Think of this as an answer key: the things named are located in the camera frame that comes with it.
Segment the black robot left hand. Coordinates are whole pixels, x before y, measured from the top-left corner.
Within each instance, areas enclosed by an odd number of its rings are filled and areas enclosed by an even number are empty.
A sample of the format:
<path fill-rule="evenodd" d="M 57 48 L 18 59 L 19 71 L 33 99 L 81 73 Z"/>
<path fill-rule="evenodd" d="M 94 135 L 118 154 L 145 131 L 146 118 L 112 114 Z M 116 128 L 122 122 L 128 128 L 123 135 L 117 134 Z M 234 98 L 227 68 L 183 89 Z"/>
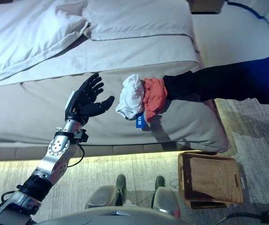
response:
<path fill-rule="evenodd" d="M 105 113 L 113 105 L 114 96 L 109 96 L 102 102 L 97 102 L 97 96 L 101 94 L 104 83 L 98 73 L 90 76 L 80 88 L 72 93 L 65 108 L 65 121 L 75 120 L 85 125 L 90 117 Z"/>

